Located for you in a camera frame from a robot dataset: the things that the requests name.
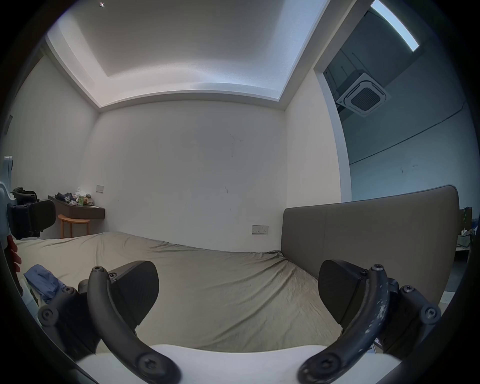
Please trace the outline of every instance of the bed sheet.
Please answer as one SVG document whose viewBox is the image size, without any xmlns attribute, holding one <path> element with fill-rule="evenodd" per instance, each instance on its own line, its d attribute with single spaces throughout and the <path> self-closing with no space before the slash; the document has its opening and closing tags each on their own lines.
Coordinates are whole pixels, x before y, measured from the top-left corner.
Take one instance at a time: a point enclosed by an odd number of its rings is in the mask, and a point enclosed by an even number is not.
<svg viewBox="0 0 480 384">
<path fill-rule="evenodd" d="M 317 280 L 280 251 L 222 252 L 121 232 L 18 243 L 21 273 L 43 265 L 77 288 L 95 265 L 107 270 L 153 262 L 158 298 L 137 327 L 148 345 L 259 352 L 333 343 L 340 326 L 318 295 Z M 107 351 L 101 344 L 98 352 Z"/>
</svg>

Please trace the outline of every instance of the headboard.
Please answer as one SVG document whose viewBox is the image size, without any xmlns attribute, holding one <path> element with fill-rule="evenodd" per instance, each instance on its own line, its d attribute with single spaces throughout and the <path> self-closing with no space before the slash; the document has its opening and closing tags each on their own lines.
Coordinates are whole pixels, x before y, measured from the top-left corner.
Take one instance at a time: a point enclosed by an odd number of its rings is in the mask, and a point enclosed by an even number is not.
<svg viewBox="0 0 480 384">
<path fill-rule="evenodd" d="M 446 185 L 349 203 L 287 208 L 283 255 L 318 278 L 327 259 L 383 264 L 400 286 L 438 303 L 455 256 L 458 193 Z"/>
</svg>

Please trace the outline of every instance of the clothes pile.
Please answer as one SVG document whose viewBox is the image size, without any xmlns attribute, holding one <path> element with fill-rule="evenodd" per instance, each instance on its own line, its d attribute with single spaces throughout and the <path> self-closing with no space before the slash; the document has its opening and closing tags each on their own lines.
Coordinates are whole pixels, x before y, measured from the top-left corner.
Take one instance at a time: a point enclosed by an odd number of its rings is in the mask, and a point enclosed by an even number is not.
<svg viewBox="0 0 480 384">
<path fill-rule="evenodd" d="M 71 205 L 93 205 L 92 195 L 77 188 L 75 193 L 57 193 L 55 198 Z"/>
<path fill-rule="evenodd" d="M 35 264 L 24 273 L 24 276 L 28 284 L 41 295 L 41 299 L 45 304 L 50 303 L 57 293 L 66 287 L 65 284 L 40 264 Z"/>
</svg>

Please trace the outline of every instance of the air conditioner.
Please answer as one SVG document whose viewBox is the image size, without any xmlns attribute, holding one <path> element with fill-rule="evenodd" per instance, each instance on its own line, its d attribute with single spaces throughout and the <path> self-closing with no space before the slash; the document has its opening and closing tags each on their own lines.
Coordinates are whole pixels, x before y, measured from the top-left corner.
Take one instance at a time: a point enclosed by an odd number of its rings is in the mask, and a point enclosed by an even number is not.
<svg viewBox="0 0 480 384">
<path fill-rule="evenodd" d="M 338 88 L 341 96 L 336 103 L 367 116 L 376 110 L 390 95 L 365 71 L 354 71 Z"/>
</svg>

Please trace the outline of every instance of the power socket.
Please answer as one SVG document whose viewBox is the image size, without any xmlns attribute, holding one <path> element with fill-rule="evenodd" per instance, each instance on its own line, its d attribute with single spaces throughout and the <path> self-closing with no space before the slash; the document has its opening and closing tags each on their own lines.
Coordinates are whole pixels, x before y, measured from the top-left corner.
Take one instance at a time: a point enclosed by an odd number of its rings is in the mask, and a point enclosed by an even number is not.
<svg viewBox="0 0 480 384">
<path fill-rule="evenodd" d="M 252 235 L 268 235 L 268 225 L 252 225 Z"/>
</svg>

